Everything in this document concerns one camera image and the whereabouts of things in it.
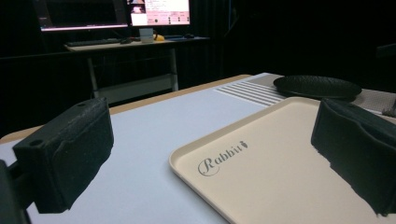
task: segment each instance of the desk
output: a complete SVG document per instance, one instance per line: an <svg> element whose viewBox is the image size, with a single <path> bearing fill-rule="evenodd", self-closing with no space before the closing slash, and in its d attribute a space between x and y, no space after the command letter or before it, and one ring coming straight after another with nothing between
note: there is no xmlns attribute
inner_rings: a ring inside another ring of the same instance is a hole
<svg viewBox="0 0 396 224"><path fill-rule="evenodd" d="M205 37L196 37L196 40L206 40ZM153 43L142 43L141 41L134 41L130 44L107 44L107 45L96 45L96 46L82 46L82 47L67 47L70 51L86 51L86 50L98 50L98 49L131 49L141 48L145 46L157 47L160 45L166 45L170 43L175 43L178 41L164 40L164 41L154 41ZM154 93L157 91L164 91L172 89L172 91L178 91L177 82L177 57L175 48L170 48L169 53L169 65L170 72L157 77L145 78L137 81L132 81L128 83L122 83L119 85L100 88L96 82L96 75L94 72L94 64L92 62L92 57L87 58L87 64L90 70L90 78L92 82L92 92L94 97L104 96L107 101L111 103L116 103L122 100L127 100L137 96Z"/></svg>
<svg viewBox="0 0 396 224"><path fill-rule="evenodd" d="M174 149L268 106L221 90L276 76L238 78L112 108L115 144L108 161L71 210L40 215L30 206L33 223L226 223L173 174L168 157ZM0 145L0 158L7 164L15 161L10 149L17 142Z"/></svg>

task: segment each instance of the computer screen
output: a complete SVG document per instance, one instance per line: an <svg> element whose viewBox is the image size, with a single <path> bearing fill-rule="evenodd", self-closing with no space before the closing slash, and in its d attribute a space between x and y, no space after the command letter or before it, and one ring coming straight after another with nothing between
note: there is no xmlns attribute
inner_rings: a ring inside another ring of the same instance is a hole
<svg viewBox="0 0 396 224"><path fill-rule="evenodd" d="M190 25L189 0L126 0L132 26Z"/></svg>
<svg viewBox="0 0 396 224"><path fill-rule="evenodd" d="M34 0L41 31L128 27L125 0Z"/></svg>

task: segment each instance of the dark background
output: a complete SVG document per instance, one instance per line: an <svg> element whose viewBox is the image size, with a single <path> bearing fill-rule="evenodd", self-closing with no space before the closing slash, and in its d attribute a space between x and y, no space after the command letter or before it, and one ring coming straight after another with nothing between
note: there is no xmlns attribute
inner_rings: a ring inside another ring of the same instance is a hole
<svg viewBox="0 0 396 224"><path fill-rule="evenodd" d="M209 36L204 46L177 49L179 87L239 74L340 77L363 88L396 92L395 57L376 48L396 43L390 1L191 1L191 25L156 28L161 35ZM136 35L136 29L41 34L31 0L0 3L0 136L41 125L92 97L84 57L59 56L63 44L90 38ZM118 62L148 51L98 57ZM104 82L155 76L163 69L138 64L102 71Z"/></svg>

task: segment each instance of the computer mouse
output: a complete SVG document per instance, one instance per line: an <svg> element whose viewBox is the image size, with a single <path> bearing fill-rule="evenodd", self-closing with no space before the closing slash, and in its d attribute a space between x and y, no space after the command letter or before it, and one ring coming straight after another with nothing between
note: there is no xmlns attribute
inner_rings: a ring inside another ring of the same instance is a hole
<svg viewBox="0 0 396 224"><path fill-rule="evenodd" d="M132 43L131 38L125 38L120 41L120 44L131 44L131 43Z"/></svg>
<svg viewBox="0 0 396 224"><path fill-rule="evenodd" d="M184 38L186 38L186 39L193 39L193 38L194 38L194 35L192 35L192 34L186 34L186 35L184 35Z"/></svg>

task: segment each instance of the tray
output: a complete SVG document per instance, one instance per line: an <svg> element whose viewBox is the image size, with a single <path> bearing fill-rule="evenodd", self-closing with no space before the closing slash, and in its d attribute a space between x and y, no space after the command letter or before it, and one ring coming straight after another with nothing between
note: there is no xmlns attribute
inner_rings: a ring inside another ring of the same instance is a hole
<svg viewBox="0 0 396 224"><path fill-rule="evenodd" d="M169 163L232 223L396 223L310 144L318 105L290 97L176 149Z"/></svg>

